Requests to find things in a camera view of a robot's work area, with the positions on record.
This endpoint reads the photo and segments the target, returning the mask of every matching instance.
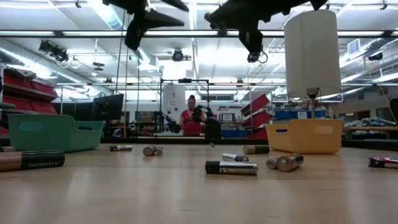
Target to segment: woman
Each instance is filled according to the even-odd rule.
[[[195,108],[195,96],[190,95],[188,99],[188,109],[181,113],[180,126],[183,130],[184,136],[199,136],[201,127],[199,121],[192,119],[193,109]],[[200,121],[205,122],[206,118],[203,113],[200,114]]]

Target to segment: computer monitor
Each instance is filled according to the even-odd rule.
[[[122,116],[124,94],[94,98],[91,109],[93,121],[110,121]]]

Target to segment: white cylinder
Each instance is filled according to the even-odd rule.
[[[180,122],[182,111],[187,109],[185,104],[185,86],[169,85],[163,90],[162,112]]]
[[[307,88],[322,96],[341,91],[337,18],[328,10],[291,18],[285,29],[287,94],[308,97]]]

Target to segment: battery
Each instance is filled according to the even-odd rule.
[[[119,152],[119,151],[132,151],[132,146],[110,146],[109,151]]]
[[[304,157],[301,154],[289,154],[280,156],[276,160],[276,166],[281,172],[290,172],[299,167],[304,162]]]
[[[224,161],[249,162],[249,158],[247,156],[239,156],[230,153],[224,153],[222,158]]]
[[[245,154],[268,154],[269,146],[244,146],[243,152]]]
[[[278,158],[279,158],[279,157],[275,157],[275,158],[268,159],[268,160],[266,161],[267,167],[268,167],[269,169],[277,169],[277,167],[276,167],[276,161],[278,160]]]
[[[65,153],[62,151],[2,152],[0,172],[61,167],[64,162]]]
[[[142,150],[145,156],[163,156],[163,148],[157,146],[147,146]]]
[[[391,157],[369,157],[369,167],[380,167],[380,168],[394,168],[398,169],[398,158]]]
[[[207,174],[257,175],[255,162],[206,161]]]

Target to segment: red shirt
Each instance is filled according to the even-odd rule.
[[[200,122],[194,122],[192,120],[192,114],[185,110],[181,113],[181,118],[183,118],[183,134],[184,136],[199,136],[201,133]]]

